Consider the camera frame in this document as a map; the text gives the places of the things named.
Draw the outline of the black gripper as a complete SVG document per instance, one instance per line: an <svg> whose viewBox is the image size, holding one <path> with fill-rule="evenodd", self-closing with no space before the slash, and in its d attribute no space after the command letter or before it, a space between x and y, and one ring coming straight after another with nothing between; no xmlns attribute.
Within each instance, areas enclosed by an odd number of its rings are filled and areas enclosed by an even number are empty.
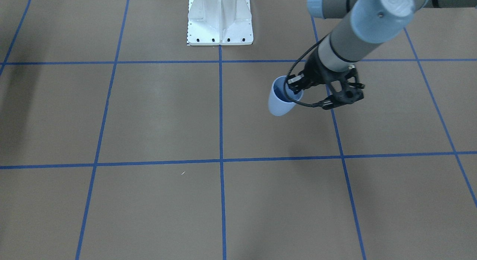
<svg viewBox="0 0 477 260"><path fill-rule="evenodd" d="M303 74L288 76L288 87L293 94L299 94L313 86L329 85L337 80L339 80L339 73L324 66L316 48L307 58Z"/></svg>

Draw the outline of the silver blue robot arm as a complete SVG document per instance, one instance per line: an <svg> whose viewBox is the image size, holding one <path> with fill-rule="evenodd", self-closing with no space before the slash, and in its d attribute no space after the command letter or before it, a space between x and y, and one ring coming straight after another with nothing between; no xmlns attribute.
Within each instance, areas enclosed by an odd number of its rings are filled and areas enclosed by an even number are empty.
<svg viewBox="0 0 477 260"><path fill-rule="evenodd" d="M339 23L317 43L305 68L290 76L288 88L298 93L350 79L355 63L399 35L422 8L470 7L476 0L307 0L312 17Z"/></svg>

